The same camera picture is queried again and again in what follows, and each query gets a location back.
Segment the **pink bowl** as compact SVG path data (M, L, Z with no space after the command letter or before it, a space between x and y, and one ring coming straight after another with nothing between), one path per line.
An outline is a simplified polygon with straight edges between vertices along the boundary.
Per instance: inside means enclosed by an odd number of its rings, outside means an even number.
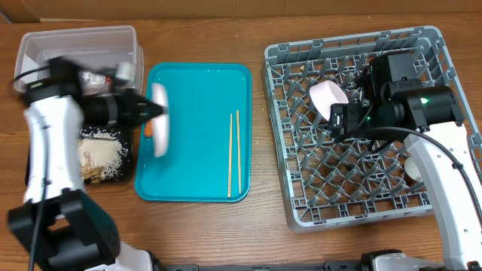
M323 81L313 85L309 93L313 105L323 120L329 120L333 104L347 104L349 102L342 88L333 81Z

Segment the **white cup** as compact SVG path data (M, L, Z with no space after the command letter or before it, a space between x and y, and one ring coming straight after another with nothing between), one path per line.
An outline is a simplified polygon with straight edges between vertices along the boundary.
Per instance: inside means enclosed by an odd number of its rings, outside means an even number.
M421 182L423 180L417 165L412 157L408 157L404 161L404 171L405 173L414 181Z

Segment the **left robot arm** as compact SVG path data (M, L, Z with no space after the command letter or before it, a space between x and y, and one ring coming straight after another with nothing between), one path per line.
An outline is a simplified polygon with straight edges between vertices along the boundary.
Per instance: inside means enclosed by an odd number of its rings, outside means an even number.
M23 88L29 126L29 180L23 204L8 212L8 227L29 253L29 268L42 270L160 270L149 251L121 241L112 217L85 190L78 157L84 124L133 128L150 123L155 154L169 145L166 89L153 84L145 98L128 87L131 67L100 69L111 79L107 93L88 95L84 67L58 56L44 66L47 76Z

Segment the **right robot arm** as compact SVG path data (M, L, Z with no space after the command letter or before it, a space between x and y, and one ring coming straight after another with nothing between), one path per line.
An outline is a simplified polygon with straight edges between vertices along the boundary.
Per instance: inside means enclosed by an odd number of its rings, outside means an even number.
M408 52L372 59L358 85L359 103L331 105L332 138L403 143L438 222L444 269L479 270L481 182L455 93L447 85L424 87Z

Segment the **pink plate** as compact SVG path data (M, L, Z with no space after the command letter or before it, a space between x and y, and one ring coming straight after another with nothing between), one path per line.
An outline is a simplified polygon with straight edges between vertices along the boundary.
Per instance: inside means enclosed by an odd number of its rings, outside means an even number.
M166 89L162 84L151 85L152 102L163 108L163 113L151 120L154 156L162 157L169 147L169 101Z

